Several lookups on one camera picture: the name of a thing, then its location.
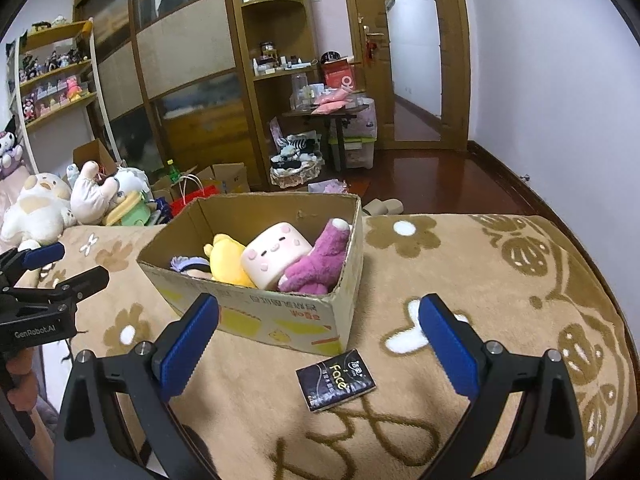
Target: slipper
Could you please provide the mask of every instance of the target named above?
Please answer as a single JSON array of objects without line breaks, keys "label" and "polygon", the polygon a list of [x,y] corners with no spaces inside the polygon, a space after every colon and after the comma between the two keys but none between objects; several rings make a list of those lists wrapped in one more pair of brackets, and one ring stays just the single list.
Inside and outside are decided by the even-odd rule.
[{"label": "slipper", "polygon": [[402,205],[402,202],[395,198],[390,198],[384,202],[375,198],[364,206],[362,210],[369,216],[399,215],[404,211],[404,206]]}]

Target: green and yellow plush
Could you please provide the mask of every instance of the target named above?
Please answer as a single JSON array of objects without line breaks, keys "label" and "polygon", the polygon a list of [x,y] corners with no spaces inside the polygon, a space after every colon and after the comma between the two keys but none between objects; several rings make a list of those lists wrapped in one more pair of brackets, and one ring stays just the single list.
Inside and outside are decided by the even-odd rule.
[{"label": "green and yellow plush", "polygon": [[242,251],[244,245],[223,234],[213,238],[213,245],[205,245],[204,253],[209,259],[212,280],[256,288],[240,264]]}]

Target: pink plastic packet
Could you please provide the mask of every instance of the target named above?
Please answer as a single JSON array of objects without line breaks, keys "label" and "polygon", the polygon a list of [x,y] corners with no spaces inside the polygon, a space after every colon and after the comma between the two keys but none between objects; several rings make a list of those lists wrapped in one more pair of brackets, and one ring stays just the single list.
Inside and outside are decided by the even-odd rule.
[{"label": "pink plastic packet", "polygon": [[347,101],[325,103],[323,105],[320,105],[313,112],[311,112],[311,115],[327,115],[327,114],[330,114],[331,112],[335,112],[336,110],[339,110],[340,108],[345,107],[347,104],[348,104]]},{"label": "pink plastic packet", "polygon": [[326,103],[344,101],[349,96],[349,94],[350,92],[348,90],[345,90],[344,88],[340,88],[338,90],[334,90],[330,94],[319,95],[318,97],[316,97],[314,104],[324,105]]}]

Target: red shopping bag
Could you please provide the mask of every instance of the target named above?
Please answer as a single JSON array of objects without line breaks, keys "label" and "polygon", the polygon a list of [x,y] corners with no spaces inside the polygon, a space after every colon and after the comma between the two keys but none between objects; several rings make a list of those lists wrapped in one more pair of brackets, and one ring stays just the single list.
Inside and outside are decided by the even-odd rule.
[{"label": "red shopping bag", "polygon": [[[193,191],[191,193],[189,193],[188,195],[184,194],[185,188],[186,188],[186,181],[187,180],[194,180],[196,181],[196,183],[198,184],[198,187],[200,189]],[[200,179],[197,176],[194,175],[183,175],[180,177],[180,191],[182,192],[182,198],[179,198],[178,200],[175,200],[173,202],[171,202],[170,207],[171,207],[171,213],[174,215],[174,217],[180,212],[182,211],[186,205],[189,202],[192,202],[193,200],[196,200],[197,198],[206,198],[212,195],[217,195],[219,192],[216,189],[216,186],[207,186],[204,187],[200,181]]]}]

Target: blanket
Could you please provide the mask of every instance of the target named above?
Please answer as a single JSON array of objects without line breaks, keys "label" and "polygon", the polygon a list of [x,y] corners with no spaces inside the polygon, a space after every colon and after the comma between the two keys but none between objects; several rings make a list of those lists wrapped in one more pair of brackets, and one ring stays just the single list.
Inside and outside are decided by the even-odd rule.
[{"label": "blanket", "polygon": [[[207,446],[219,475],[257,480],[412,480],[433,460],[468,402],[457,396],[417,323],[418,299],[437,292],[480,337],[511,352],[558,348],[574,384],[588,476],[638,412],[624,325],[577,250],[539,217],[381,216],[364,220],[362,281],[350,348],[378,387],[323,413],[309,413],[296,370],[320,356],[216,332],[185,392],[171,405]],[[176,319],[136,264],[161,229],[78,226],[66,255],[40,277],[54,286],[95,265],[108,288],[79,305],[76,354],[129,351]],[[127,421],[130,403],[122,397]],[[478,472],[498,459],[518,396]],[[135,442],[139,425],[130,424]]]}]

